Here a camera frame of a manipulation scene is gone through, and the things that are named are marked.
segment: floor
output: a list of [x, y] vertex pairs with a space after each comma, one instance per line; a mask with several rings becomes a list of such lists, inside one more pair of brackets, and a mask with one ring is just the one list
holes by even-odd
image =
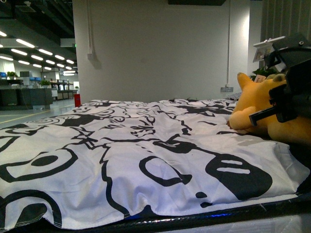
[[21, 124], [26, 121], [39, 120], [57, 116], [74, 108], [74, 99], [53, 101], [50, 109], [0, 111], [0, 129]]

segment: red object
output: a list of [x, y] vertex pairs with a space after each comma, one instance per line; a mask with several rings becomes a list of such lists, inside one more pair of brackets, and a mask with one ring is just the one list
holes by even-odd
[[74, 106], [79, 107], [81, 105], [80, 94], [74, 94]]

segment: wall socket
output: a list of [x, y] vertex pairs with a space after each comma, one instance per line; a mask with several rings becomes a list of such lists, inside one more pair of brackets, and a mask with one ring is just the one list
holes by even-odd
[[221, 87], [220, 92], [233, 92], [233, 87]]

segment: black and white duvet cover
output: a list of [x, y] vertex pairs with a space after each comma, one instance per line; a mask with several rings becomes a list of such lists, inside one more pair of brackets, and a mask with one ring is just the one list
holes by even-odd
[[94, 100], [0, 130], [0, 232], [45, 218], [85, 229], [286, 200], [310, 170], [227, 126], [235, 101]]

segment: stuffed animal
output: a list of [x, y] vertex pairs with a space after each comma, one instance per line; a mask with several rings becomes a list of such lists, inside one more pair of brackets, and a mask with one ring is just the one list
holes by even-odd
[[272, 140], [279, 142], [311, 146], [311, 119], [309, 118], [298, 116], [294, 120], [280, 123], [276, 115], [272, 115], [257, 121], [257, 126], [252, 126], [249, 119], [250, 114], [271, 107], [269, 90], [286, 83], [284, 74], [271, 75], [265, 81], [255, 83], [246, 74], [239, 73], [238, 82], [242, 94], [229, 118], [232, 129], [270, 136]]

